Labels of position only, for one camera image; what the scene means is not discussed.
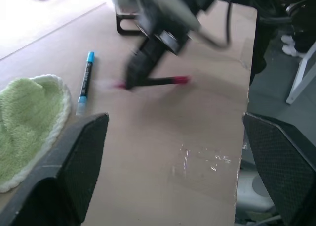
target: white chair leg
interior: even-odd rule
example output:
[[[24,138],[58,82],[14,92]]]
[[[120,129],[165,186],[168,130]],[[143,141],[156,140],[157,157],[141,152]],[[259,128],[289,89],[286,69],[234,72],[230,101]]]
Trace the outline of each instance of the white chair leg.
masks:
[[[286,103],[292,104],[295,99],[301,94],[301,92],[306,88],[306,86],[313,80],[313,78],[316,76],[316,63],[313,64],[313,66],[310,68],[308,73],[304,75],[306,66],[310,62],[310,59],[316,55],[316,42],[313,44],[313,46],[309,49],[307,54],[302,60],[302,63],[300,67],[298,68],[298,71],[296,73],[295,80],[293,82],[290,94],[286,100]]]

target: green knitted cloth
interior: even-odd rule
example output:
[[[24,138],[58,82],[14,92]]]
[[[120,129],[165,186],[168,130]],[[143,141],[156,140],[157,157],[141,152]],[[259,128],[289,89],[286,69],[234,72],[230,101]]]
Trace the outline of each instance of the green knitted cloth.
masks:
[[[21,183],[51,148],[71,109],[55,75],[20,78],[0,92],[0,193]]]

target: blue marker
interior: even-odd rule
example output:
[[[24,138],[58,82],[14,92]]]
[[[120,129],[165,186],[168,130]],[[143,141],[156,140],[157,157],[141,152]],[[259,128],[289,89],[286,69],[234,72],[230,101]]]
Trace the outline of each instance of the blue marker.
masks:
[[[87,58],[87,64],[85,67],[85,73],[84,73],[83,82],[81,86],[81,92],[78,98],[76,116],[82,116],[84,115],[84,112],[85,112],[85,106],[87,104],[87,99],[88,99],[88,89],[89,89],[93,62],[94,62],[94,52],[91,51],[89,52],[88,58]]]

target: table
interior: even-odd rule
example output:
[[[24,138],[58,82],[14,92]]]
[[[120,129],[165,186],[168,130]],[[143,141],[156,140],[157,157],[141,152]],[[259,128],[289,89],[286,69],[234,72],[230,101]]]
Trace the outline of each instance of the table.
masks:
[[[226,6],[200,18],[219,37]],[[169,54],[155,76],[191,75],[185,86],[107,88],[141,38],[118,35],[106,5],[0,62],[1,89],[16,77],[60,76],[72,93],[69,125],[87,52],[95,51],[87,114],[108,112],[110,122],[83,225],[233,225],[255,21],[254,9],[234,5],[229,50],[193,40],[181,57]],[[9,198],[1,195],[0,205]]]

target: white shoe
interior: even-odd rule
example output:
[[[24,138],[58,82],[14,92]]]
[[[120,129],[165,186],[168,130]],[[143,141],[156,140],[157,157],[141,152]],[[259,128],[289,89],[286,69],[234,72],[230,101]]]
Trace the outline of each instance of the white shoe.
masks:
[[[284,45],[282,47],[282,50],[285,54],[287,55],[291,55],[293,57],[300,57],[300,58],[304,58],[304,56],[306,55],[305,53],[300,53],[298,52],[294,45]]]
[[[295,44],[295,41],[293,40],[292,36],[283,35],[281,36],[281,41],[287,45]]]

